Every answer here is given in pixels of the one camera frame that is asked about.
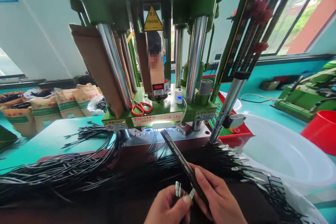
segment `gray cylinder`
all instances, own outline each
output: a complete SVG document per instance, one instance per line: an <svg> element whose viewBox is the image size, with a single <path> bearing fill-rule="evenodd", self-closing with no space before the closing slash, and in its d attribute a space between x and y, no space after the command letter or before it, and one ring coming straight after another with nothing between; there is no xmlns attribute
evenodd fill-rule
<svg viewBox="0 0 336 224"><path fill-rule="evenodd" d="M199 95L209 95L211 93L212 84L213 84L212 80L207 80L207 79L201 80L198 94Z"/></svg>

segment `red bucket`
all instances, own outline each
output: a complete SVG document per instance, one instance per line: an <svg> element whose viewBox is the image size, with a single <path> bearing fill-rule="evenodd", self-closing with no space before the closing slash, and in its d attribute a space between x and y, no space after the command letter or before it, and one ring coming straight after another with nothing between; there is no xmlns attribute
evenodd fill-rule
<svg viewBox="0 0 336 224"><path fill-rule="evenodd" d="M336 111L318 111L301 135L325 153L336 156Z"/></svg>

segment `white wall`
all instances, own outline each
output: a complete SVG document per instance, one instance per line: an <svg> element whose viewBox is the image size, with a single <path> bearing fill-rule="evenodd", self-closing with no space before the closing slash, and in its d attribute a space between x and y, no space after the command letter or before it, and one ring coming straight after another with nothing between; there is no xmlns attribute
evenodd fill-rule
<svg viewBox="0 0 336 224"><path fill-rule="evenodd" d="M219 3L219 17L215 19L215 33L214 38L212 40L212 46L210 50L210 58L209 62L212 63L214 61L216 54L221 54L226 45L226 41L229 37L231 31L231 20L226 20L230 17L233 12L237 9L239 4L239 0L222 0ZM206 62L206 58L208 55L209 43L210 43L211 31L207 34L203 62ZM188 50L189 50L189 34L187 30L184 31L183 36L183 57L182 64L184 65L188 60Z"/></svg>
<svg viewBox="0 0 336 224"><path fill-rule="evenodd" d="M84 75L69 23L80 24L68 0L19 0L0 5L0 46L29 79Z"/></svg>

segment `fingernail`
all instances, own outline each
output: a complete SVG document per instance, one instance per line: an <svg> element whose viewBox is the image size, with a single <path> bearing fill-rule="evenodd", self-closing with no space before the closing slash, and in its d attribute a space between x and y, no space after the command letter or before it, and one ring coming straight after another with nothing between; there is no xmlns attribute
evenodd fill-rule
<svg viewBox="0 0 336 224"><path fill-rule="evenodd" d="M190 205L191 205L192 200L191 200L191 198L189 197L189 195L183 196L182 199L184 200L184 202L185 202L185 204L186 204L187 206L190 206Z"/></svg>
<svg viewBox="0 0 336 224"><path fill-rule="evenodd" d="M203 175L203 173L202 173L201 170L198 169L197 167L195 168L195 175L196 175L196 177L198 177L199 179L204 179L204 175Z"/></svg>

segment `red scissors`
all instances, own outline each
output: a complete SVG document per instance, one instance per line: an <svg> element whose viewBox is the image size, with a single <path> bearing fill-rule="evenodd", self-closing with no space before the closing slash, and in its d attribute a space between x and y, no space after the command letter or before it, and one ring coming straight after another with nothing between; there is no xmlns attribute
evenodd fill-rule
<svg viewBox="0 0 336 224"><path fill-rule="evenodd" d="M132 106L132 114L134 115L134 116L138 116L138 117L140 117L140 116L143 116L144 114L149 114L152 110L153 110L153 107L152 107L152 105L150 105L149 103L145 103L145 102L137 102L136 100L134 100L134 105ZM141 114L136 114L135 112L134 112L134 109L135 108L137 108L138 110L140 110L140 112L141 112Z"/></svg>

